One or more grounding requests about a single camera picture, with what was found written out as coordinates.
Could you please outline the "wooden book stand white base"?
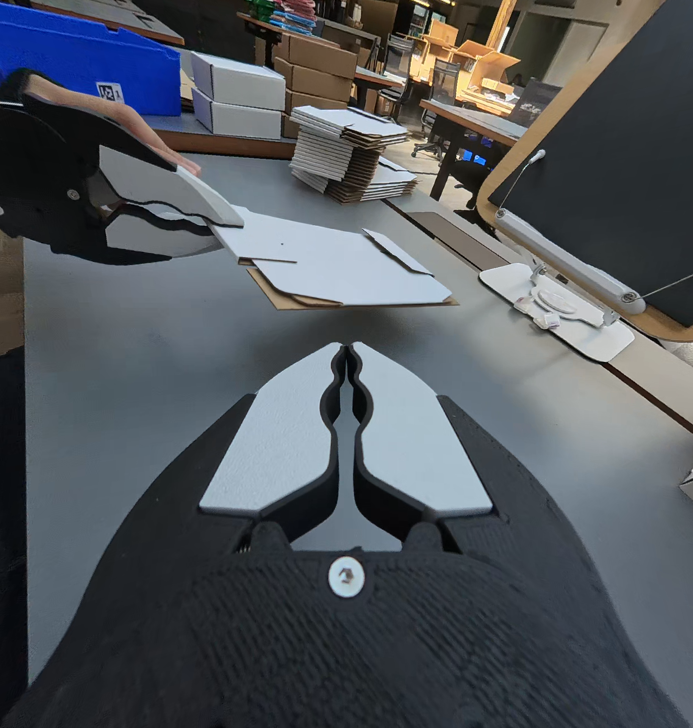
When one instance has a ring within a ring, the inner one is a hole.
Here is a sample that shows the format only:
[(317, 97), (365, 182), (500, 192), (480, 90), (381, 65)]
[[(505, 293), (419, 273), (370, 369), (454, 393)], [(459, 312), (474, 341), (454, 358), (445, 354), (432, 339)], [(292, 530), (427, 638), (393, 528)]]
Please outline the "wooden book stand white base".
[(663, 2), (579, 71), (479, 190), (523, 263), (482, 272), (597, 362), (634, 340), (693, 343), (693, 1)]

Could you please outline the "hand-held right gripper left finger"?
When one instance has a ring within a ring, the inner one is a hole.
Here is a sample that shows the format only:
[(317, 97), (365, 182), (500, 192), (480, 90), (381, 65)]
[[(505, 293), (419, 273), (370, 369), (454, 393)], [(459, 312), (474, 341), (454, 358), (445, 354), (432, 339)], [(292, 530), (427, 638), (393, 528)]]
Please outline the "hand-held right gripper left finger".
[(346, 348), (337, 342), (300, 359), (256, 392), (199, 509), (277, 523), (295, 541), (338, 502), (338, 437)]

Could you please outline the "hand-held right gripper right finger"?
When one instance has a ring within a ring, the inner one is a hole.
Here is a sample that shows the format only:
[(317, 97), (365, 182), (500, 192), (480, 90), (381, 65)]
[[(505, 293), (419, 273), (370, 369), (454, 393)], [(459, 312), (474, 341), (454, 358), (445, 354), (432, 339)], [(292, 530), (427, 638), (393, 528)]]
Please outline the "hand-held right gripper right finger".
[(406, 541), (418, 523), (484, 516), (493, 509), (438, 395), (363, 342), (347, 350), (353, 388), (354, 500), (373, 525)]

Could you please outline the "white cardboard box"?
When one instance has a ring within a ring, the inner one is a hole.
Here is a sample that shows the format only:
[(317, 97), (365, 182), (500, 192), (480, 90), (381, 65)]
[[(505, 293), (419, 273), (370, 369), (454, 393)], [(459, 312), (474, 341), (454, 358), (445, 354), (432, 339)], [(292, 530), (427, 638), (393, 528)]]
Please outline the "white cardboard box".
[(344, 232), (239, 208), (242, 227), (210, 231), (264, 290), (307, 307), (454, 304), (451, 291), (387, 235)]

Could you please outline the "stack of flat cardboard sheets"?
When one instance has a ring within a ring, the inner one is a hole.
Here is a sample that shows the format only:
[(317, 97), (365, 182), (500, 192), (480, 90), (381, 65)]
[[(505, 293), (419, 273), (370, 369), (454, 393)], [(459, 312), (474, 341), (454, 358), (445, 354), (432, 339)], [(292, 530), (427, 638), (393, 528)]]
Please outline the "stack of flat cardboard sheets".
[(342, 205), (410, 195), (417, 178), (385, 158), (408, 131), (390, 119), (356, 108), (302, 105), (289, 119), (298, 126), (291, 173)]

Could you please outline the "black mesh office chair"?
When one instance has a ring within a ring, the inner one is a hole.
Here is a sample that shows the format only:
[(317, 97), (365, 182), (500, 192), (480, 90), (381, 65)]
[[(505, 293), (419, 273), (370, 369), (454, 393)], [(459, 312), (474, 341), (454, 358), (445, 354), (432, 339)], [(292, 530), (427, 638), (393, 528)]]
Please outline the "black mesh office chair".
[[(460, 65), (451, 63), (446, 60), (435, 60), (433, 65), (431, 91), (428, 101), (451, 106), (455, 102), (455, 96), (458, 88), (458, 77), (460, 73)], [(436, 113), (424, 109), (421, 117), (421, 128), (423, 132), (428, 132), (427, 141), (414, 146), (411, 153), (412, 158), (416, 158), (417, 152), (427, 151), (433, 153), (438, 162), (442, 161), (444, 155), (444, 141), (436, 133), (434, 125), (436, 123)]]

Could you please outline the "blue plastic crate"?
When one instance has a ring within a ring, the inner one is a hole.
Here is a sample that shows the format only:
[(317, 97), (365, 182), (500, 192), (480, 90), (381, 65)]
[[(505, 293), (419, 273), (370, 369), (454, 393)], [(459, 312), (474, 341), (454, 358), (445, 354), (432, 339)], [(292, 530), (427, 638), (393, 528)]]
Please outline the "blue plastic crate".
[(143, 116), (181, 113), (177, 50), (126, 29), (0, 4), (0, 84), (21, 68)]

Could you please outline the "stack of coloured folded cloths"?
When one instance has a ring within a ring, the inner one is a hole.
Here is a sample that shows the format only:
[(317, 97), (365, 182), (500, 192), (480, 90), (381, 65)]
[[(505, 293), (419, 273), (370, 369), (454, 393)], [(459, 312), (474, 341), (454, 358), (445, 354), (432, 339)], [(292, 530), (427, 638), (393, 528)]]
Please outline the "stack of coloured folded cloths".
[(249, 15), (283, 30), (313, 35), (315, 1), (246, 1)]

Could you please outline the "wooden desk black legs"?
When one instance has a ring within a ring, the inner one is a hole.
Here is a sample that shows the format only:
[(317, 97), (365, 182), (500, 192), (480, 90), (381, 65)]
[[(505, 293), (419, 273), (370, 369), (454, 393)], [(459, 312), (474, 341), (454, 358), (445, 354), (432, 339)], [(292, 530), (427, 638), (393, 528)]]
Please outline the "wooden desk black legs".
[(493, 139), (508, 147), (512, 147), (527, 132), (526, 127), (487, 112), (445, 105), (427, 99), (421, 100), (420, 107), (436, 116), (433, 131), (448, 144), (430, 192), (430, 197), (436, 201), (440, 200), (448, 182), (457, 153), (463, 148), (462, 142), (467, 131)]

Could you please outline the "open brown cardboard box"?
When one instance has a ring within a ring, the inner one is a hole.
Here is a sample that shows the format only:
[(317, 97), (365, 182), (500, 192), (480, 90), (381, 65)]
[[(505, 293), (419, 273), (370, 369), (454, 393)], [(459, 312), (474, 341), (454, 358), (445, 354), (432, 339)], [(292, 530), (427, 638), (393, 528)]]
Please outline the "open brown cardboard box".
[(514, 87), (505, 82), (505, 72), (519, 61), (475, 41), (465, 41), (451, 54), (451, 62), (460, 67), (456, 96), (481, 93), (483, 89), (511, 95)]

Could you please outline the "white folded mailer box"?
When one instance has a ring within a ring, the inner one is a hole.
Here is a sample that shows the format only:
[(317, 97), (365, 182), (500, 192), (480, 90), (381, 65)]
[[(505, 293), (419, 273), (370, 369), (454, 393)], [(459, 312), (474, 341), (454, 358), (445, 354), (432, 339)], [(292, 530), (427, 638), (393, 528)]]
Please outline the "white folded mailer box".
[(277, 141), (281, 138), (281, 112), (245, 105), (223, 104), (202, 91), (191, 91), (196, 119), (214, 135)]
[(266, 66), (190, 53), (196, 88), (219, 104), (285, 111), (285, 78)]

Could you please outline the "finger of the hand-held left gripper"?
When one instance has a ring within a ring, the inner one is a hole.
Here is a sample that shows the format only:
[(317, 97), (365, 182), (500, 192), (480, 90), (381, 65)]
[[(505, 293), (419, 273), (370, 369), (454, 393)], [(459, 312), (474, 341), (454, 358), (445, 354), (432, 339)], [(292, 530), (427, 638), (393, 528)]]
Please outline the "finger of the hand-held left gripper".
[(160, 256), (197, 256), (224, 249), (203, 218), (165, 205), (124, 205), (106, 222), (110, 248)]
[(241, 215), (220, 193), (182, 166), (171, 171), (100, 146), (99, 169), (118, 197), (128, 202), (169, 205), (217, 226), (244, 227)]

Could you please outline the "person's left hand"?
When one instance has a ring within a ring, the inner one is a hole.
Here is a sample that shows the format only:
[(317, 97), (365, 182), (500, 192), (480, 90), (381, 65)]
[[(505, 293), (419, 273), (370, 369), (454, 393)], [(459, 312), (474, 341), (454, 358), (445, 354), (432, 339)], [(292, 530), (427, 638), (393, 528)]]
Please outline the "person's left hand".
[(195, 177), (202, 177), (202, 169), (200, 166), (170, 149), (133, 108), (126, 104), (110, 102), (104, 99), (99, 99), (99, 101), (101, 102), (101, 113), (121, 124), (133, 136), (155, 150), (164, 159), (167, 159), (178, 167), (187, 169)]

